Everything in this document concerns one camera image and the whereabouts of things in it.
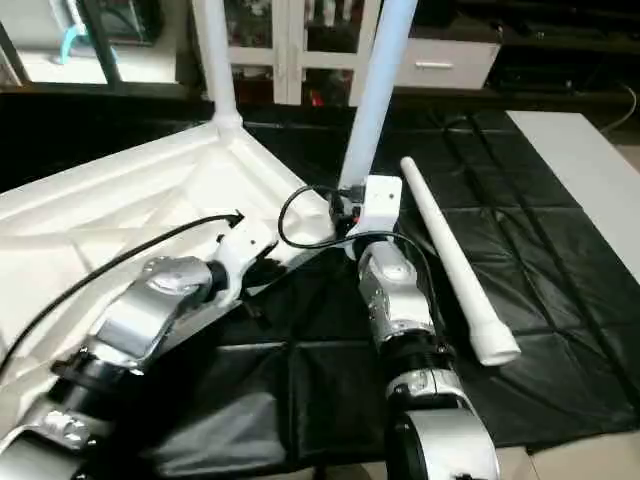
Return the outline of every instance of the floor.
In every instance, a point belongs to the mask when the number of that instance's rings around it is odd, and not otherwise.
[[[502,480],[619,480],[640,477],[640,432],[603,435],[529,456],[524,448],[498,450]],[[307,469],[271,480],[312,480]],[[386,480],[384,463],[327,469],[328,480]]]
[[[640,172],[640,145],[616,145],[616,148]]]

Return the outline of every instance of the robotic arm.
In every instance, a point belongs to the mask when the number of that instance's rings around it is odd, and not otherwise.
[[[263,223],[245,219],[220,240],[210,261],[149,261],[103,311],[80,349],[54,363],[58,379],[53,387],[0,442],[0,478],[88,478],[82,473],[84,460],[135,398],[140,377],[176,321],[204,302],[226,307],[237,300],[245,274],[275,244]]]
[[[350,234],[392,230],[402,182],[370,175]],[[438,337],[415,267],[388,239],[356,240],[359,289],[387,382],[390,480],[498,480],[495,448]]]

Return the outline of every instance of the cable connector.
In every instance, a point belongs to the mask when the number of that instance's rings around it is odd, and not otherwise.
[[[352,203],[363,203],[366,187],[364,185],[354,185],[349,188],[338,190],[340,196],[348,198]]]

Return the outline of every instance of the black cable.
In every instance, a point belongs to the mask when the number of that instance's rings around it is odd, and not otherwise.
[[[627,113],[625,113],[620,119],[610,123],[609,125],[605,125],[604,127],[602,127],[600,129],[600,133],[609,133],[612,130],[615,130],[624,122],[629,120],[633,116],[633,114],[636,112],[636,108],[638,107],[638,96],[636,95],[636,92],[633,90],[633,88],[631,88],[629,85],[625,83],[620,83],[620,85],[631,94],[631,99],[632,99],[631,107],[629,108]]]
[[[305,185],[304,187],[300,187],[298,190],[293,192],[289,196],[289,198],[287,198],[287,200],[282,205],[282,208],[280,209],[280,214],[278,215],[278,235],[280,235],[280,238],[282,239],[282,241],[287,245],[289,245],[290,247],[294,247],[294,248],[300,248],[303,250],[322,250],[325,248],[342,245],[344,243],[351,242],[358,238],[365,238],[365,237],[387,237],[387,238],[391,237],[398,240],[402,240],[406,245],[411,246],[411,248],[413,248],[414,251],[420,257],[420,261],[423,264],[424,274],[426,276],[426,280],[428,283],[431,317],[434,322],[438,322],[439,321],[438,303],[436,301],[436,293],[433,287],[433,276],[431,275],[429,262],[424,252],[422,251],[422,249],[411,238],[407,237],[406,235],[403,235],[402,233],[390,232],[390,231],[384,231],[384,230],[373,230],[369,232],[355,233],[353,235],[349,235],[344,238],[337,238],[334,240],[325,240],[324,242],[318,242],[313,244],[297,243],[290,240],[287,237],[287,235],[284,233],[284,217],[287,214],[287,210],[289,209],[289,206],[291,205],[291,203],[293,203],[293,201],[296,198],[298,198],[300,195],[308,191],[330,192],[333,194],[340,195],[342,197],[347,197],[347,198],[349,197],[349,192],[347,192],[346,190],[339,190],[337,188],[328,187],[326,185]]]
[[[44,307],[42,310],[40,310],[40,313],[38,313],[29,322],[29,324],[24,328],[24,330],[22,330],[22,332],[20,332],[20,335],[18,335],[18,337],[13,342],[11,347],[7,350],[7,353],[6,353],[5,357],[2,359],[2,363],[0,363],[0,385],[2,385],[2,380],[3,380],[4,376],[7,373],[7,370],[9,368],[9,365],[11,364],[11,360],[12,360],[13,356],[18,351],[18,349],[22,346],[24,341],[29,337],[31,332],[33,332],[33,330],[35,330],[35,328],[38,325],[40,325],[40,323],[42,323],[42,321],[51,312],[53,312],[56,308],[58,308],[60,305],[62,305],[62,303],[64,303],[69,298],[71,298],[75,293],[77,293],[79,290],[81,290],[82,288],[87,286],[89,283],[94,281],[96,278],[102,276],[103,274],[105,274],[109,270],[117,267],[122,262],[125,262],[125,261],[129,260],[130,258],[135,257],[139,253],[141,253],[141,252],[143,252],[143,251],[145,251],[145,250],[157,245],[158,243],[164,242],[165,240],[168,240],[169,238],[175,237],[176,235],[179,235],[180,233],[182,233],[182,232],[184,232],[186,230],[190,230],[192,228],[198,227],[198,226],[203,225],[205,223],[217,222],[217,221],[221,221],[221,220],[225,220],[225,221],[233,224],[233,223],[237,222],[240,218],[241,218],[241,216],[239,214],[235,214],[235,215],[212,215],[212,216],[209,216],[209,217],[199,218],[198,220],[194,220],[193,222],[185,223],[184,225],[181,225],[181,226],[176,227],[176,228],[174,228],[172,230],[169,230],[168,232],[165,232],[162,235],[158,235],[157,237],[152,238],[151,240],[149,240],[147,242],[144,242],[144,243],[138,245],[137,247],[134,247],[131,250],[128,250],[128,251],[118,255],[117,257],[115,257],[112,260],[108,261],[107,263],[105,263],[101,267],[97,268],[96,270],[94,270],[93,272],[89,273],[84,278],[82,278],[79,281],[77,281],[76,283],[74,283],[72,286],[70,286],[68,289],[66,289],[64,292],[62,292],[60,295],[58,295],[54,300],[52,300],[51,303],[49,303],[46,307]]]
[[[433,244],[429,243],[427,239],[425,239],[418,233],[416,233],[415,235],[412,235],[410,233],[410,230],[406,228],[406,223],[403,224],[402,221],[398,221],[398,231],[404,236],[411,238],[419,248],[427,252],[433,258],[436,258],[436,259],[439,258],[438,252],[436,252],[436,249],[433,246]],[[405,251],[404,254],[407,257],[411,258],[409,255],[409,252]],[[437,303],[437,295],[435,290],[435,282],[433,281],[433,276],[431,274],[430,267],[425,268],[424,276],[425,276],[424,281],[427,283],[427,285],[425,286],[424,282],[422,282],[421,286],[423,288],[426,288],[426,290],[429,293],[429,303],[434,304],[434,306],[431,309],[431,317],[433,319],[434,325],[436,325],[436,332],[440,334],[442,337],[444,337],[447,328],[442,318],[440,318],[440,311]]]

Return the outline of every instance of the drawer handle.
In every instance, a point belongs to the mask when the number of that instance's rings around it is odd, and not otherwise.
[[[416,68],[420,70],[451,70],[453,63],[448,62],[416,62]]]

